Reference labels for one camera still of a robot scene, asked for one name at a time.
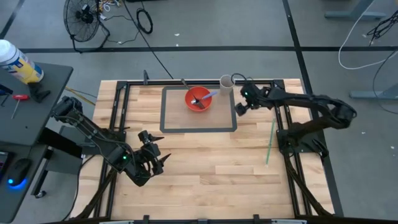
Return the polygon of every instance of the black table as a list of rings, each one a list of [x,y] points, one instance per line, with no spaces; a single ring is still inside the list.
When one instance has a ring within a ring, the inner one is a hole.
[[[43,85],[42,89],[50,90],[51,94],[41,103],[36,103],[32,99],[21,101],[14,119],[11,119],[11,116],[17,101],[9,97],[4,103],[4,107],[0,108],[1,142],[25,146],[35,144],[49,120],[51,109],[58,102],[73,71],[73,68],[68,66],[46,63],[38,63],[37,65],[44,71],[44,77],[40,82]],[[8,74],[5,70],[0,70],[0,83],[14,90],[13,95],[29,94],[27,85]]]
[[[18,159],[26,157],[32,162],[25,181],[19,187],[12,188],[7,184],[8,171],[0,180],[0,223],[10,223],[15,218],[47,152],[48,146],[36,144],[36,141],[47,124],[51,109],[60,98],[73,71],[71,67],[67,66],[46,63],[38,63],[38,65],[44,70],[44,77],[40,82],[43,85],[43,90],[50,90],[51,94],[41,103],[36,103],[33,100],[20,102],[14,119],[11,119],[11,115],[16,104],[15,100],[9,98],[4,104],[5,107],[0,108],[0,123],[2,124],[0,150],[13,153],[11,166]],[[29,94],[25,84],[4,72],[0,71],[0,83],[14,90],[14,94]]]

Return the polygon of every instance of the green straw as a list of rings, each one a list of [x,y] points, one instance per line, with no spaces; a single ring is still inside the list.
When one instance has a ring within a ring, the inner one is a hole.
[[[274,125],[275,125],[275,118],[272,119],[271,136],[269,138],[268,153],[267,153],[267,160],[266,160],[267,166],[268,166],[269,154],[271,153],[272,137],[274,136]]]

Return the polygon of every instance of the black floor stripe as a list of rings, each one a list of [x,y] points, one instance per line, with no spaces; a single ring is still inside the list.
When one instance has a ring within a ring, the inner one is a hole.
[[[17,17],[18,12],[21,9],[24,2],[25,0],[19,0],[17,6],[15,7],[14,11],[11,14],[11,17],[8,19],[6,26],[3,28],[3,30],[0,33],[0,39],[4,39],[5,36],[7,35],[8,30],[10,29],[12,23],[14,22],[14,19]]]
[[[293,43],[294,43],[294,47],[295,47],[295,52],[296,52],[298,64],[299,64],[300,71],[301,71],[301,74],[302,74],[302,78],[303,78],[303,82],[304,82],[304,88],[305,88],[305,91],[308,94],[312,94],[313,91],[312,91],[312,87],[311,87],[311,83],[310,83],[310,77],[308,76],[307,68],[305,66],[303,52],[302,52],[302,48],[300,46],[299,38],[298,38],[297,33],[296,33],[296,28],[294,26],[292,12],[290,11],[289,2],[288,2],[288,0],[282,0],[282,2],[283,2],[283,5],[284,5],[284,8],[285,8],[287,22],[289,24],[289,29],[290,29],[290,33],[292,35],[292,39],[293,39]],[[332,48],[332,49],[333,49],[333,51],[338,51],[339,47]],[[312,115],[313,118],[317,118],[318,117],[318,112],[315,111],[315,110],[311,110],[311,115]],[[323,131],[320,131],[318,134],[323,136]],[[333,204],[333,208],[334,208],[335,214],[342,217],[343,216],[343,208],[341,206],[340,197],[338,195],[336,180],[335,180],[335,176],[334,176],[334,173],[333,173],[333,168],[332,168],[331,163],[330,163],[330,157],[327,157],[327,159],[325,161],[323,161],[323,166],[325,168],[326,181],[328,183],[328,188],[329,188],[329,191],[330,191],[330,196],[331,196],[331,200],[332,200],[332,204]]]
[[[300,47],[301,52],[337,52],[340,47]],[[198,47],[153,47],[154,52],[217,52],[217,51],[282,51],[295,52],[295,47],[291,46],[198,46]],[[375,52],[393,51],[398,46],[382,47],[343,47],[344,52]],[[92,48],[80,48],[87,51]],[[24,53],[75,53],[73,48],[46,48],[46,49],[21,49]],[[106,52],[150,52],[147,47],[105,47],[97,51]]]
[[[289,3],[287,2],[287,0],[283,0],[282,2],[284,4],[285,13],[286,13],[286,17],[287,17],[287,23],[289,24],[290,33],[292,34],[293,44],[296,49],[295,52],[297,55],[298,65],[300,67],[300,71],[302,74],[304,88],[308,94],[312,94],[313,92],[312,92],[312,87],[311,87],[311,83],[310,83],[310,77],[308,76],[307,68],[305,66],[304,57],[303,57],[303,53],[301,51],[299,37],[297,36],[296,28],[294,26],[292,13],[290,11],[290,6],[289,6]]]

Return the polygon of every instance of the red bowl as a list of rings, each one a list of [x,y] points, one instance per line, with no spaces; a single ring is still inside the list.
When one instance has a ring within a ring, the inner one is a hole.
[[[200,101],[205,109],[200,109],[199,105],[191,104],[191,101],[194,99],[193,95],[195,95],[195,97],[200,100],[202,99],[202,97],[206,96],[209,93],[210,91],[203,86],[194,86],[185,94],[185,104],[193,111],[203,112],[210,107],[212,97]]]

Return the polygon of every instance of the white cable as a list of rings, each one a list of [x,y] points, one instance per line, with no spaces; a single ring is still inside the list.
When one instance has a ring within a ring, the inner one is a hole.
[[[102,7],[104,8],[105,11],[110,12],[111,11],[111,6],[115,5],[115,3],[111,3],[109,1],[106,1],[103,3]]]
[[[353,67],[353,68],[350,68],[350,67],[344,66],[344,65],[341,63],[341,59],[340,59],[341,49],[342,49],[342,48],[344,47],[344,45],[346,44],[348,38],[350,37],[351,33],[353,32],[353,30],[354,30],[354,28],[355,28],[355,26],[356,26],[356,24],[361,20],[361,18],[362,18],[363,15],[365,14],[365,12],[368,11],[368,9],[372,6],[373,3],[374,3],[374,1],[365,9],[365,11],[363,11],[363,13],[361,14],[361,16],[360,16],[360,17],[358,18],[358,20],[354,23],[353,28],[351,28],[351,30],[349,31],[346,40],[344,41],[343,45],[342,45],[342,46],[340,47],[340,49],[338,50],[338,63],[339,63],[343,68],[345,68],[345,69],[348,69],[348,70],[357,70],[357,69],[360,69],[360,68],[366,68],[366,67],[369,67],[369,66],[377,65],[377,64],[383,63],[384,61],[387,60],[387,59],[384,59],[384,60],[381,60],[380,62],[374,62],[374,63],[371,63],[371,64],[369,64],[369,65],[363,65],[363,66],[360,66],[360,67]],[[394,57],[394,56],[397,55],[397,54],[398,54],[398,51],[397,51],[395,54],[391,55],[391,57],[389,57],[388,59],[391,59],[392,57]]]

